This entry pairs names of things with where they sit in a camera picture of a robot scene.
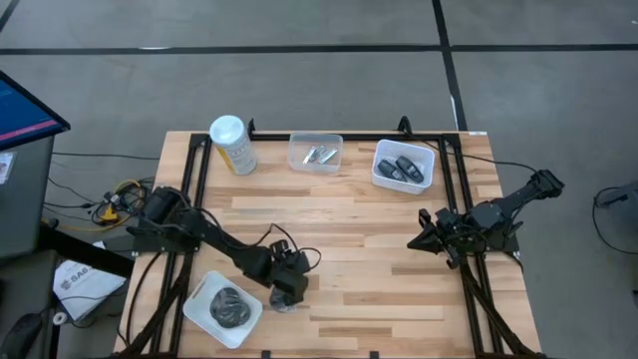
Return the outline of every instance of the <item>yellow cable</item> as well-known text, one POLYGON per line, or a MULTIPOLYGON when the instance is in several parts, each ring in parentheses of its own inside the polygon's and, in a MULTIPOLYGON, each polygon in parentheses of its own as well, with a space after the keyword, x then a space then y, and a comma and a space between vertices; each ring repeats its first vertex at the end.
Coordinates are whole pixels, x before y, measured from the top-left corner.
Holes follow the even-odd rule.
MULTIPOLYGON (((144 190, 142 189, 142 185, 134 180, 134 179, 126 179, 121 181, 118 185, 116 185, 116 190, 114 191, 114 193, 117 193, 120 189, 122 189, 123 186, 125 186, 126 184, 130 184, 133 183, 134 185, 136 185, 138 187, 138 189, 140 190, 140 198, 144 198, 144 190)), ((131 215, 128 214, 126 217, 122 218, 120 221, 118 221, 117 223, 113 223, 111 225, 108 225, 106 227, 102 227, 102 228, 84 228, 84 227, 75 227, 72 225, 66 225, 66 224, 58 224, 59 227, 63 228, 63 229, 68 229, 68 230, 75 230, 75 231, 89 231, 89 232, 103 232, 103 231, 108 231, 111 230, 117 226, 120 226, 122 224, 124 224, 127 220, 131 219, 131 215)), ((41 220, 47 224, 49 224, 49 219, 42 217, 41 220)))

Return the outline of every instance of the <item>gray floor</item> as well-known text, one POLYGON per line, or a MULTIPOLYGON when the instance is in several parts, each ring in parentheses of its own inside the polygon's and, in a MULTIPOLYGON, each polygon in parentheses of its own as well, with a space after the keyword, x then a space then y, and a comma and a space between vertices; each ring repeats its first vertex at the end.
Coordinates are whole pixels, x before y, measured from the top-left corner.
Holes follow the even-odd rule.
MULTIPOLYGON (((8 0, 0 0, 0 10, 8 0)), ((638 43, 629 0, 444 0, 453 45, 638 43)), ((438 42, 418 0, 21 0, 0 48, 438 42)), ((554 171, 560 199, 520 218, 525 281, 543 350, 565 358, 638 356, 638 260, 610 251, 591 223, 602 187, 638 179, 638 52, 454 54, 470 130, 488 131, 497 159, 554 171)), ((219 115, 259 129, 381 130, 408 115, 417 130, 453 130, 440 53, 3 56, 10 74, 66 118, 56 150, 157 156, 169 130, 203 130, 219 115)), ((56 158, 51 177, 98 197, 152 176, 155 163, 56 158)), ((504 191, 529 173, 499 168, 504 191)), ((74 202, 51 187, 47 198, 74 202)), ((637 232, 598 213, 616 245, 637 232)), ((116 233, 85 235, 108 239, 116 233)), ((111 300, 100 312, 121 310, 111 300)), ((61 358, 107 355, 118 319, 64 327, 61 358)))

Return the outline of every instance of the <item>wooden table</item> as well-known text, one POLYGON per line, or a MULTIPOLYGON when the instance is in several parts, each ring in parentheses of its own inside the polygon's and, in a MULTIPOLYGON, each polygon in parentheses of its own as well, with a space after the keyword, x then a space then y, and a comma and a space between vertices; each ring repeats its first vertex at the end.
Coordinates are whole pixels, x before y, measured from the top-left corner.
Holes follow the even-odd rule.
MULTIPOLYGON (((179 188, 190 134, 166 135, 157 184, 179 188)), ((461 139, 465 154, 491 158, 485 134, 461 133, 461 139)), ((382 357, 473 356, 460 274, 448 269, 443 257, 406 248, 421 231, 419 208, 434 213, 448 206, 438 153, 432 186, 421 195, 411 195, 372 185, 376 142, 344 142, 341 168, 335 176, 294 172, 287 163, 286 142, 254 142, 253 146, 259 164, 246 177, 233 175, 213 151, 203 205, 226 231, 246 243, 276 222, 299 246, 320 249, 323 260, 308 275, 304 302, 294 313, 281 314, 269 307, 269 289, 243 277, 229 258, 203 245, 195 256, 190 290, 207 272, 216 270, 260 299, 264 312, 235 350, 225 348, 184 318, 179 357, 259 357, 262 350, 271 350, 275 358, 368 357, 370 351, 379 351, 382 357)), ((461 193, 455 162, 450 163, 457 193, 461 193)), ((475 203, 501 196, 493 164, 466 159, 466 167, 475 203)), ((461 201, 459 208, 464 208, 461 201)), ((282 237, 274 233, 264 243, 282 237)), ((308 255, 311 261, 316 258, 311 252, 308 255)), ((151 257, 137 258, 131 288, 138 284, 151 257)), ((165 255, 142 285, 132 337, 157 307, 164 264, 165 255)), ((489 254, 487 268, 501 315, 523 343, 540 350, 519 267, 502 255, 489 254)), ((485 350, 489 350, 486 319, 479 313, 485 350)), ((122 331, 126 320, 124 315, 122 331)), ((164 351, 171 321, 169 313, 161 342, 164 351)), ((118 341, 116 350, 122 348, 118 341)))

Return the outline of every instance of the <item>monitor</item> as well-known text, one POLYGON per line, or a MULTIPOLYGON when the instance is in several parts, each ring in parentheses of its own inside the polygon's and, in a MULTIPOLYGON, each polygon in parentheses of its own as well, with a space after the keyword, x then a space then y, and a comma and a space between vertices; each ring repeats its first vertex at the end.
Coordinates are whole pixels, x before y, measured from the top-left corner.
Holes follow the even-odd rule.
POLYGON ((58 114, 0 71, 0 151, 70 128, 58 114))

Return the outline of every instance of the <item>white bottle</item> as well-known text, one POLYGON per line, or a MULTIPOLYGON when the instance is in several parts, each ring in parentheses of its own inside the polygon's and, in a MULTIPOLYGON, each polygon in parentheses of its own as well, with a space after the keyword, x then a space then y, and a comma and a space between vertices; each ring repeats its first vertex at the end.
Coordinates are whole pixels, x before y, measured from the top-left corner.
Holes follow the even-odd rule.
POLYGON ((210 138, 228 168, 236 175, 248 175, 257 166, 250 139, 237 116, 225 115, 210 125, 210 138))

